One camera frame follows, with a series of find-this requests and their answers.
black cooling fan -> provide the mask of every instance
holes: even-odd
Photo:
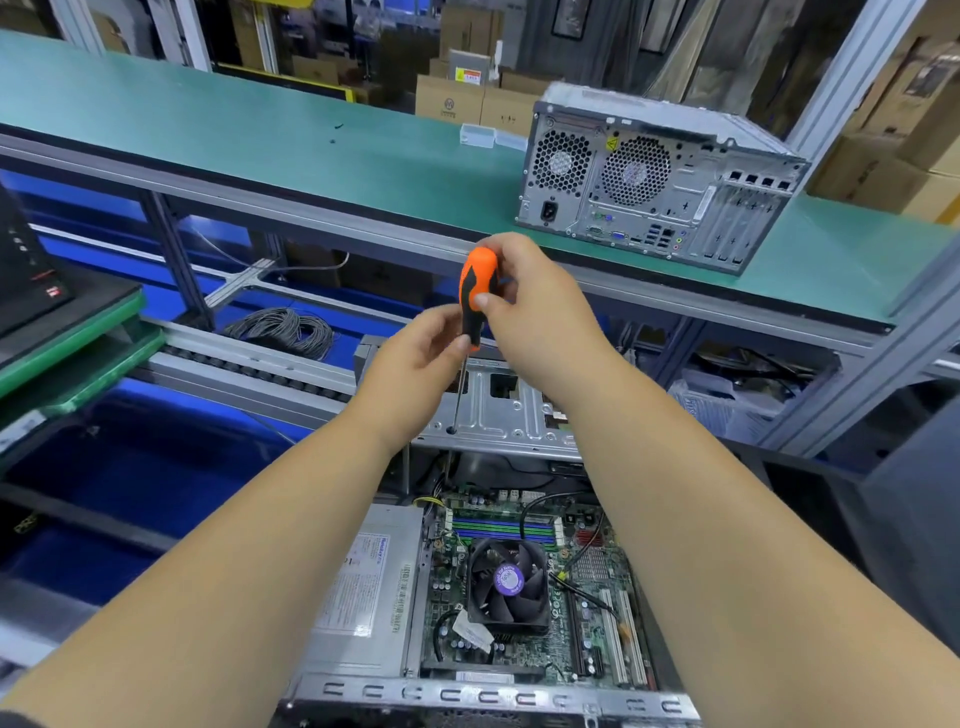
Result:
[[[530,541],[485,539],[470,547],[467,614],[492,632],[545,634],[550,626],[546,554]]]

screwdriver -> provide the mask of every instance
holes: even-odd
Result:
[[[464,270],[460,273],[460,309],[464,315],[464,333],[470,337],[470,348],[480,349],[480,332],[487,322],[483,311],[473,302],[478,293],[500,292],[500,270],[496,253],[490,248],[474,248],[467,256]],[[460,414],[460,399],[464,395],[464,381],[467,377],[467,360],[460,368],[460,382],[457,385],[457,404],[453,408],[453,425],[446,431],[451,435],[457,432],[457,416]]]

round fan grille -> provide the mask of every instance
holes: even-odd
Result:
[[[601,178],[604,191],[621,205],[650,202],[666,187],[670,153],[656,139],[627,139],[607,158]]]
[[[574,192],[584,183],[589,163],[585,136],[551,129],[537,142],[534,178],[540,187]]]

dark sleeve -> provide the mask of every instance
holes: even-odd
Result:
[[[0,728],[43,728],[43,726],[18,713],[0,711]]]

hand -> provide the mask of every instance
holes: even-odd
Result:
[[[503,232],[480,245],[497,253],[504,276],[513,279],[504,298],[474,298],[497,346],[524,381],[561,407],[572,406],[597,379],[598,365],[617,357],[580,286],[526,235]]]
[[[460,372],[470,339],[461,334],[460,306],[429,308],[376,353],[344,414],[355,417],[393,455],[413,440]]]

